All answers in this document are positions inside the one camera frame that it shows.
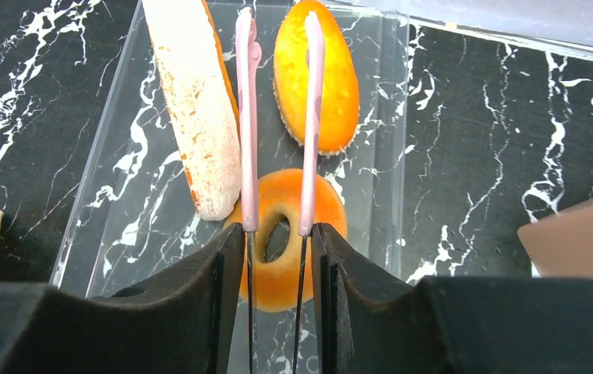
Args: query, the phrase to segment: long bread loaf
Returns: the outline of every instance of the long bread loaf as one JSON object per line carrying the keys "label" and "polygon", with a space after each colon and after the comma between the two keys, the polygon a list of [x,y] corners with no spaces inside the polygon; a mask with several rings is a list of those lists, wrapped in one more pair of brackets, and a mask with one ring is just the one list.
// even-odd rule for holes
{"label": "long bread loaf", "polygon": [[204,0],[143,0],[161,87],[197,213],[226,218],[241,190],[238,109]]}

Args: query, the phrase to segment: orange bun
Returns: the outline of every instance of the orange bun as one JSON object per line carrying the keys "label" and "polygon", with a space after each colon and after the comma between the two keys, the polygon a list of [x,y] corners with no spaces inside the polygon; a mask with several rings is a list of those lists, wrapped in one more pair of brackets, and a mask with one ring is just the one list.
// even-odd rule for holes
{"label": "orange bun", "polygon": [[347,41],[333,14],[317,0],[294,5],[280,26],[274,55],[274,91],[289,134],[302,145],[309,74],[305,18],[310,12],[319,18],[326,41],[319,152],[330,155],[340,153],[353,141],[360,97]]}
{"label": "orange bun", "polygon": [[[301,182],[303,170],[284,169],[264,175],[259,179],[259,230],[256,233],[256,248],[252,272],[256,298],[255,306],[264,312],[282,312],[296,306],[298,270],[301,262],[302,237],[298,236],[298,210],[301,206]],[[264,261],[264,248],[276,224],[283,218],[289,220],[289,241],[283,254],[275,261]],[[241,222],[241,200],[236,203],[225,227]],[[333,225],[346,238],[347,216],[337,192],[328,181],[317,175],[315,184],[315,222]],[[312,260],[310,239],[305,258],[305,283],[303,302],[312,298]],[[248,274],[246,261],[243,264],[239,294],[248,300]]]}

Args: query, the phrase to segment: marble countertop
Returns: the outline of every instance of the marble countertop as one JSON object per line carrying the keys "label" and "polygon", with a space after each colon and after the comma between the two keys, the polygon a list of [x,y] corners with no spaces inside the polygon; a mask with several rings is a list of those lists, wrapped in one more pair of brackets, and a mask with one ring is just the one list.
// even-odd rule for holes
{"label": "marble countertop", "polygon": [[[50,277],[135,7],[0,1],[0,281]],[[403,278],[529,275],[516,230],[593,196],[593,62],[422,25],[409,47]]]}

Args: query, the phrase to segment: toy bread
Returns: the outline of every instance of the toy bread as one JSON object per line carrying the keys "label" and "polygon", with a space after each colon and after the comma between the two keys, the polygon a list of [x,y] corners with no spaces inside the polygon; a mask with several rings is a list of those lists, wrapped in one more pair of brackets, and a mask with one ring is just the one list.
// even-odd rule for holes
{"label": "toy bread", "polygon": [[143,0],[161,88],[191,197],[221,221],[241,190],[238,109],[205,1]]}
{"label": "toy bread", "polygon": [[355,137],[360,95],[347,41],[333,14],[317,0],[294,5],[278,30],[274,93],[287,131],[302,145],[309,76],[305,18],[310,12],[316,13],[326,41],[319,153],[330,156],[344,152]]}

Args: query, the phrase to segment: pink tong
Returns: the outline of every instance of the pink tong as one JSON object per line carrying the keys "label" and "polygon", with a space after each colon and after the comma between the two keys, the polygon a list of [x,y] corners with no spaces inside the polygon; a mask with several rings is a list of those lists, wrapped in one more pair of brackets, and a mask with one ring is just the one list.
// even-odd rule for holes
{"label": "pink tong", "polygon": [[255,87],[257,67],[262,58],[262,48],[255,41],[257,26],[252,11],[245,7],[236,21],[236,74],[238,82],[238,107],[241,127],[241,212],[245,235],[246,266],[248,277],[248,344],[250,373],[256,371],[256,325],[253,312],[252,250],[255,233],[259,229],[259,197],[257,189],[257,92]]}
{"label": "pink tong", "polygon": [[[319,149],[319,121],[323,90],[323,67],[325,42],[319,19],[314,12],[305,18],[305,34],[308,38],[308,51],[305,63],[309,67],[308,101],[305,113],[305,150],[303,156],[303,179],[301,189],[300,217],[298,234],[303,237],[301,262],[298,275],[298,294],[296,304],[296,334],[292,372],[296,373],[298,364],[298,343],[301,334],[301,309],[303,301],[303,283],[305,278],[305,256],[307,238],[312,234],[315,212],[315,183],[317,153]],[[256,371],[256,325],[253,313],[252,293],[252,250],[255,246],[255,233],[259,228],[259,197],[257,188],[257,100],[256,72],[262,58],[262,48],[255,41],[257,28],[249,7],[241,10],[236,23],[236,67],[238,80],[238,106],[241,127],[242,158],[242,226],[246,232],[246,261],[248,271],[249,300],[249,366],[250,372]]]}

